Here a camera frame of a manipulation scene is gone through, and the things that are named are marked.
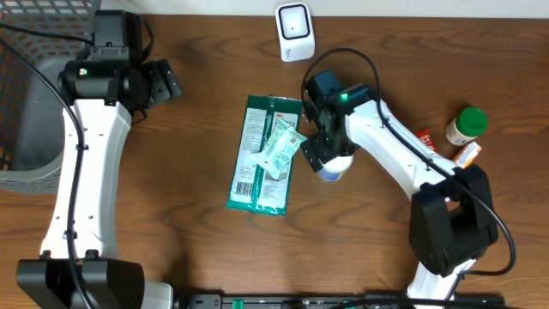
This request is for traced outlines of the white teal wipes packet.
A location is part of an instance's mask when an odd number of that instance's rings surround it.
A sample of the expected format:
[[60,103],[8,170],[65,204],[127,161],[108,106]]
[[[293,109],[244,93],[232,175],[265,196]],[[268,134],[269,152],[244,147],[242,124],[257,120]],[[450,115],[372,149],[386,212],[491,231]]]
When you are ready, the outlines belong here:
[[262,151],[251,154],[249,161],[263,168],[273,180],[278,180],[305,140],[306,137],[292,125],[277,118]]

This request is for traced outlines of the grey plastic mesh basket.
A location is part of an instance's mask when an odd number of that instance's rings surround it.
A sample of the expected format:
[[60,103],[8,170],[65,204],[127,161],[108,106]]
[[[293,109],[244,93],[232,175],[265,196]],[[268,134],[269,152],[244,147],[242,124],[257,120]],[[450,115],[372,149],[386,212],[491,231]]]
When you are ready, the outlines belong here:
[[1,3],[1,188],[57,192],[63,158],[63,108],[22,62],[51,83],[91,39],[94,0],[8,0]]

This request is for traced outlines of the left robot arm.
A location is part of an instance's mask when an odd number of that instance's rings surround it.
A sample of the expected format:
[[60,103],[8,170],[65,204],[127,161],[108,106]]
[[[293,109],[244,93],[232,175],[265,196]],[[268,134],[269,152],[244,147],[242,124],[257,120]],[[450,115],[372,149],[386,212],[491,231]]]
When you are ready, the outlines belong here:
[[118,173],[133,115],[182,93],[169,63],[149,59],[142,39],[151,33],[135,13],[97,11],[92,40],[50,84],[64,123],[57,201],[39,257],[16,271],[19,288],[42,308],[184,307],[172,285],[118,258]]

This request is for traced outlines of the red coffee stick sachet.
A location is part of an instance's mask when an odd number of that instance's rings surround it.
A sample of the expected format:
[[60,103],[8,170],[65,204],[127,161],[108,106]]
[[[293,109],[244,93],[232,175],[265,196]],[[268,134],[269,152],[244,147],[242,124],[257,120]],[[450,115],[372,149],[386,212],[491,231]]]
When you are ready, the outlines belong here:
[[416,137],[418,137],[418,139],[425,145],[427,146],[430,150],[434,151],[434,152],[437,152],[437,148],[434,144],[434,142],[432,141],[432,137],[431,137],[431,134],[428,130],[422,130],[420,132],[417,132],[416,133]]

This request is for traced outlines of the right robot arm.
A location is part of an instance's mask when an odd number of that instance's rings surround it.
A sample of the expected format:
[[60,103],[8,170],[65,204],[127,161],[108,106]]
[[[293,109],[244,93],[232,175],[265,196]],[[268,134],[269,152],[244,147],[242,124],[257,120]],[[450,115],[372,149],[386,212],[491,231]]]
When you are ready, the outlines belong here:
[[305,116],[318,132],[301,148],[314,172],[337,180],[355,150],[369,153],[411,201],[409,241],[419,266],[407,296],[452,300],[459,277],[498,240],[486,173],[428,148],[364,83],[344,88],[324,70],[303,86]]

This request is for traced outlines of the green white glove package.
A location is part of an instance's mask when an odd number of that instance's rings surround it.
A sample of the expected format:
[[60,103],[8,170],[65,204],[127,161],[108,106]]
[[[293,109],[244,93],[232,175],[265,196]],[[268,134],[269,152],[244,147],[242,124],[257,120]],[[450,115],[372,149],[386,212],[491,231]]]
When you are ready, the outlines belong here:
[[287,153],[287,163],[277,179],[252,161],[250,156],[266,148],[266,142],[278,119],[296,130],[299,127],[300,113],[301,102],[298,100],[272,96],[248,97],[238,155],[226,202],[229,209],[263,215],[287,213],[295,152]]

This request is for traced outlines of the blue white yogurt cup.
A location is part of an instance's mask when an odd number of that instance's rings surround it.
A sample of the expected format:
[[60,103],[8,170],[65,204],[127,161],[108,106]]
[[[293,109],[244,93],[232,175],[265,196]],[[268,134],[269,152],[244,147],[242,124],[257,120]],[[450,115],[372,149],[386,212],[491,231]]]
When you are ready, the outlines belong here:
[[327,163],[322,163],[322,168],[317,175],[326,181],[339,180],[353,164],[353,156],[338,156]]

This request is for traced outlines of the white barcode scanner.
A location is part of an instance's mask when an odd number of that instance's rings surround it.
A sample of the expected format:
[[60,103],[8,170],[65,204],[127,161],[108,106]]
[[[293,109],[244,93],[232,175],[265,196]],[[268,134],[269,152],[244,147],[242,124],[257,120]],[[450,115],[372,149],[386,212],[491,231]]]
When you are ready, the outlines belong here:
[[302,2],[279,5],[274,13],[283,62],[311,58],[316,42],[310,8]]

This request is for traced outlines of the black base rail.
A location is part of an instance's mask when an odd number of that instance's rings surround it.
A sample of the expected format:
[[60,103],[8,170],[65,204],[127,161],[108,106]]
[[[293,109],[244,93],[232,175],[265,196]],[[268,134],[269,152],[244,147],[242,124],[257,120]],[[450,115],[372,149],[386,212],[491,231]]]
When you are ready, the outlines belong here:
[[382,308],[507,308],[503,296],[456,296],[442,304],[418,304],[405,295],[383,293],[364,295],[222,295],[194,294],[175,308],[183,309],[351,309]]

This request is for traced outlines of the green lid jar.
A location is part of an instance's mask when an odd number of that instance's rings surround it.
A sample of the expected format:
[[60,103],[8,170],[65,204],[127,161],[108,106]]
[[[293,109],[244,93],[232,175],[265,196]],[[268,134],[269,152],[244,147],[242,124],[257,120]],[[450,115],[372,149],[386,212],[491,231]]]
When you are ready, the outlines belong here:
[[463,109],[446,126],[447,140],[456,146],[465,146],[488,129],[487,115],[477,107]]

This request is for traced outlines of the small orange box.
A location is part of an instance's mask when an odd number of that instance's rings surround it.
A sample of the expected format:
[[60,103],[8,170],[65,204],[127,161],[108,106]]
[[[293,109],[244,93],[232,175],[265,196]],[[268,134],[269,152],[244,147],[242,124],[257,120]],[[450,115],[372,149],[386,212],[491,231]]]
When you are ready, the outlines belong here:
[[470,166],[476,157],[479,155],[482,147],[472,141],[468,143],[453,159],[453,162],[460,168],[467,168]]

